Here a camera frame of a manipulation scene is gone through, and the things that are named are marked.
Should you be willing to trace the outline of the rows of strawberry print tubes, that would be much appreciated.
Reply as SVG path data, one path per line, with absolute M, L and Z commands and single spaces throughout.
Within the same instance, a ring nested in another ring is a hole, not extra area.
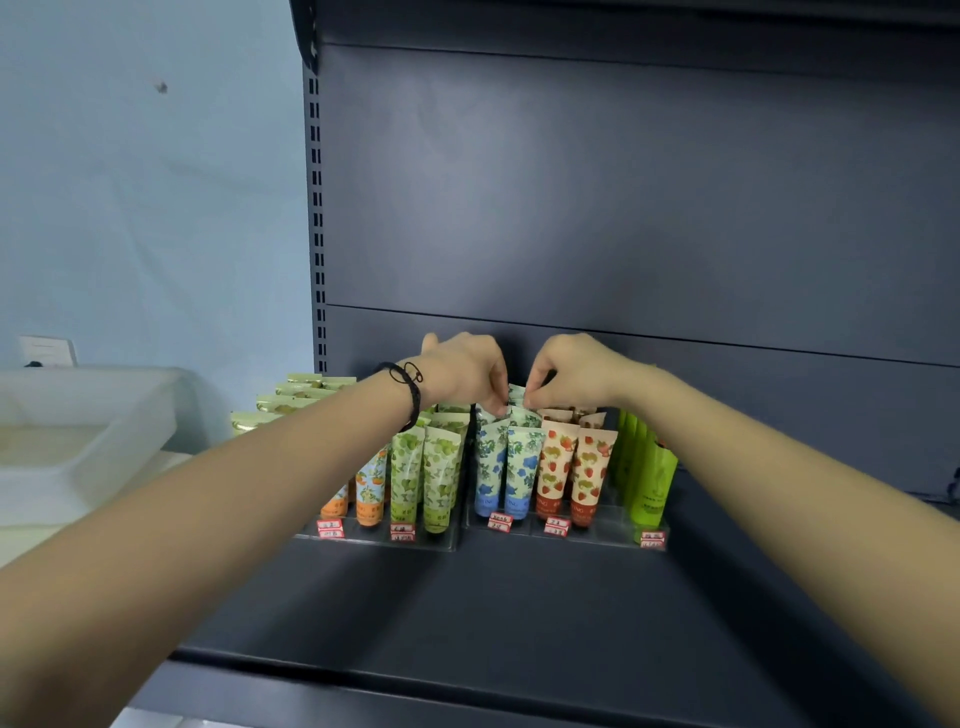
M 534 489 L 535 515 L 564 518 L 576 528 L 595 520 L 618 431 L 602 410 L 541 410 L 545 435 Z

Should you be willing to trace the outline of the person's left hand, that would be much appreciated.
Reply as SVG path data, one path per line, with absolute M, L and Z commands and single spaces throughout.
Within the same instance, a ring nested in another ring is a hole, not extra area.
M 420 354 L 401 360 L 399 366 L 418 387 L 422 409 L 465 407 L 478 405 L 481 385 L 495 360 L 505 362 L 491 335 L 462 332 L 441 342 L 436 334 L 428 333 Z

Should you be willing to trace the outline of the row of bright green tubes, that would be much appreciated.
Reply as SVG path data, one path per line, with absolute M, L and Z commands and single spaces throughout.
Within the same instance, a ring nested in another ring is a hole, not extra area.
M 656 528 L 664 520 L 679 459 L 651 426 L 624 409 L 618 413 L 617 432 L 611 482 L 630 520 Z

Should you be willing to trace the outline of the rows of blue flower tubes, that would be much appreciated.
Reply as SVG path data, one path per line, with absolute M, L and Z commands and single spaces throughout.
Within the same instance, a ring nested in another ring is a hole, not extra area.
M 511 405 L 503 418 L 475 406 L 474 504 L 476 516 L 495 512 L 526 519 L 546 441 L 543 418 Z

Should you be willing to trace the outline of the white plastic bin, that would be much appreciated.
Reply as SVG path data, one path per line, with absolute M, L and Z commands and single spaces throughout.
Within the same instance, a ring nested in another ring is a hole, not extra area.
M 73 523 L 177 430 L 174 368 L 0 370 L 0 528 Z

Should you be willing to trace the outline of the person's right forearm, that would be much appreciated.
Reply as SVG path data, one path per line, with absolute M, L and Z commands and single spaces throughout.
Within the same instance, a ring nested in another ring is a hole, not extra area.
M 960 522 L 628 361 L 618 403 L 660 435 L 823 613 L 960 728 Z

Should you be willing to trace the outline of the person's left forearm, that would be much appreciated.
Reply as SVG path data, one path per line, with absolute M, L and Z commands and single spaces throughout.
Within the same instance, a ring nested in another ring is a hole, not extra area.
M 226 596 L 414 418 L 392 366 L 232 438 L 0 568 L 0 725 L 107 728 Z

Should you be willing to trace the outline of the person's right hand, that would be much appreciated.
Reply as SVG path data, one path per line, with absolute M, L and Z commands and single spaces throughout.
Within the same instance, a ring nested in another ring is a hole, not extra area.
M 558 334 L 540 348 L 535 361 L 555 361 L 562 407 L 619 407 L 627 403 L 646 365 L 604 346 L 589 334 Z

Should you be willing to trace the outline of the dark grey metal shelf unit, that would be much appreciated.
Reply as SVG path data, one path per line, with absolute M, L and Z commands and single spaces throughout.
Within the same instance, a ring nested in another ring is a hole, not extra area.
M 318 361 L 477 326 L 526 376 L 587 330 L 903 491 L 960 473 L 960 71 L 933 39 L 498 3 L 320 0 Z M 675 481 L 667 552 L 294 538 L 185 662 L 707 728 L 938 728 Z

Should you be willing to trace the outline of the clear acrylic display tray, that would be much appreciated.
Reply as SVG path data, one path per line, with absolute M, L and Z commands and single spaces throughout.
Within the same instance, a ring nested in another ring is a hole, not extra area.
M 416 516 L 413 524 L 416 525 L 416 541 L 413 543 L 393 543 L 389 539 L 389 528 L 391 523 L 401 523 L 401 521 L 392 520 L 392 501 L 391 501 L 391 475 L 394 467 L 392 464 L 393 453 L 389 448 L 389 460 L 387 470 L 386 492 L 385 492 L 385 510 L 382 521 L 376 527 L 363 527 L 355 517 L 355 482 L 352 479 L 349 483 L 349 508 L 345 516 L 342 517 L 345 529 L 344 543 L 374 545 L 379 547 L 402 547 L 409 549 L 421 549 L 440 552 L 454 552 L 457 549 L 459 534 L 461 530 L 460 517 L 462 515 L 464 497 L 462 491 L 467 483 L 468 473 L 461 467 L 460 480 L 457 487 L 451 490 L 450 513 L 447 527 L 443 531 L 428 531 L 425 521 L 424 504 L 416 504 Z M 310 539 L 314 541 L 325 541 L 317 538 L 316 521 L 321 515 L 314 517 L 304 528 L 301 528 L 294 535 L 297 539 Z
M 570 500 L 565 499 L 560 506 L 558 517 L 569 518 L 572 526 L 567 538 L 550 538 L 544 535 L 544 518 L 536 515 L 535 503 L 531 503 L 528 515 L 522 519 L 515 518 L 510 533 L 502 533 L 510 538 L 536 538 L 547 541 L 570 542 L 571 544 L 589 545 L 606 549 L 627 549 L 642 550 L 643 552 L 666 553 L 668 551 L 670 539 L 669 524 L 663 520 L 659 526 L 654 528 L 640 527 L 634 524 L 629 513 L 622 507 L 618 494 L 609 486 L 604 486 L 601 491 L 599 505 L 594 513 L 593 520 L 586 527 L 578 526 L 573 523 Z M 462 529 L 465 531 L 498 533 L 498 531 L 487 528 L 488 517 L 478 516 L 474 511 L 474 504 L 466 504 L 462 512 Z M 641 548 L 635 541 L 635 536 L 641 529 L 646 530 L 667 530 L 667 550 L 666 552 L 652 549 Z

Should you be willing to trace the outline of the row of pale yellow-green tubes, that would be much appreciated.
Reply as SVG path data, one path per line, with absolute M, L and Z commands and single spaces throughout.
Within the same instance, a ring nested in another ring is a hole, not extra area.
M 229 415 L 233 436 L 239 436 L 269 424 L 332 396 L 358 382 L 353 375 L 330 376 L 318 372 L 292 372 L 274 385 L 267 394 L 258 394 L 251 410 L 237 410 Z

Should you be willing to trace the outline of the rows of green leaf tubes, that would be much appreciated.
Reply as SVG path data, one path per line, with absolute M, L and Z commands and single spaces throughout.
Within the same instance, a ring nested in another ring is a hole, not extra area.
M 430 536 L 450 528 L 472 412 L 441 404 L 390 441 L 390 523 Z

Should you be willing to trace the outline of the white wall outlet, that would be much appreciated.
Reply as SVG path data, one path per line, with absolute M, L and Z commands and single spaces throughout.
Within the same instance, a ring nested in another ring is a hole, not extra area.
M 18 342 L 27 367 L 75 368 L 77 366 L 75 347 L 69 339 L 20 335 Z

